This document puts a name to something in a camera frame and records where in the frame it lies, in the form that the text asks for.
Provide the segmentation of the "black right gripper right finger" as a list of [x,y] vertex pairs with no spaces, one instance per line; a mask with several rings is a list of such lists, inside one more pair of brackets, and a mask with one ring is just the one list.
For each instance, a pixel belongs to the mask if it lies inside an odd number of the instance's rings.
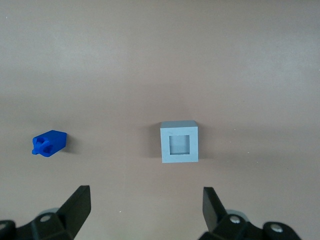
[[203,188],[202,213],[208,231],[201,240],[298,240],[299,235],[282,222],[269,221],[258,228],[237,213],[228,213],[212,187]]

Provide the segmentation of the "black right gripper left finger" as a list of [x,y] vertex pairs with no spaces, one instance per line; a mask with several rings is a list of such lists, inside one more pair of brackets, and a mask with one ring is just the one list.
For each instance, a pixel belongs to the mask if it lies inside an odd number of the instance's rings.
[[56,211],[40,214],[16,227],[12,220],[0,221],[2,240],[73,240],[91,212],[91,190],[81,185]]

